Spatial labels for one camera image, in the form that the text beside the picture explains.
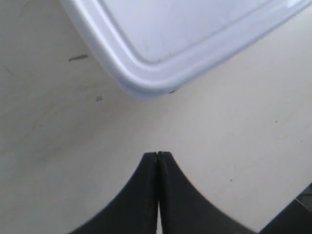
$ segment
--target black object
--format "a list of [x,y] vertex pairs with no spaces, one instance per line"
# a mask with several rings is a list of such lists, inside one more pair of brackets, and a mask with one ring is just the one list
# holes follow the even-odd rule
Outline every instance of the black object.
[[[145,154],[117,197],[72,234],[155,234],[158,204],[164,234],[254,233],[206,200],[171,153],[159,152]],[[260,233],[312,234],[311,214],[302,207],[292,203]]]

